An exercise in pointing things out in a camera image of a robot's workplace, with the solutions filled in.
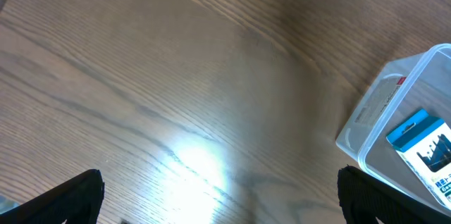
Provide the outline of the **clear plastic container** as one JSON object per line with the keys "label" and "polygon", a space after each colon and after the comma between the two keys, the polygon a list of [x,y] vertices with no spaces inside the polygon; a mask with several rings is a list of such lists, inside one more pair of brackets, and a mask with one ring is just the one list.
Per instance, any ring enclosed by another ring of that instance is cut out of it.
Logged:
{"label": "clear plastic container", "polygon": [[386,136],[418,110],[450,127],[450,45],[387,63],[336,139],[370,176],[445,215],[447,209],[424,187]]}

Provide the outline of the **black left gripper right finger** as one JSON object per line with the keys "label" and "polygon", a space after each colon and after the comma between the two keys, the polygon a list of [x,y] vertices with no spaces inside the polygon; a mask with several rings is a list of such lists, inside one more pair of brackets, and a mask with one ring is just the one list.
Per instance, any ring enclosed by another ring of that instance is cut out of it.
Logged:
{"label": "black left gripper right finger", "polygon": [[440,213],[354,166],[338,171],[339,205],[347,224],[448,224]]}

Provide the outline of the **blue white screwdriver box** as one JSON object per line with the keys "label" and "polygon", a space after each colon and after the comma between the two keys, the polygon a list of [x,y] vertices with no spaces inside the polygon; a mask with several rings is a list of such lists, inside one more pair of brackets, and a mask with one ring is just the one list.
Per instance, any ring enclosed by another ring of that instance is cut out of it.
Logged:
{"label": "blue white screwdriver box", "polygon": [[386,139],[424,187],[450,208],[450,127],[424,109],[393,129]]}

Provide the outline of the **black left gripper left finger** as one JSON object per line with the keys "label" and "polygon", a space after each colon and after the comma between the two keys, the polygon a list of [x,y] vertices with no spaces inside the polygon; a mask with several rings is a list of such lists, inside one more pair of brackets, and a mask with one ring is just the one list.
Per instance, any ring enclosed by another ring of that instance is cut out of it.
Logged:
{"label": "black left gripper left finger", "polygon": [[1,224],[96,224],[104,200],[104,181],[97,169],[1,214]]}

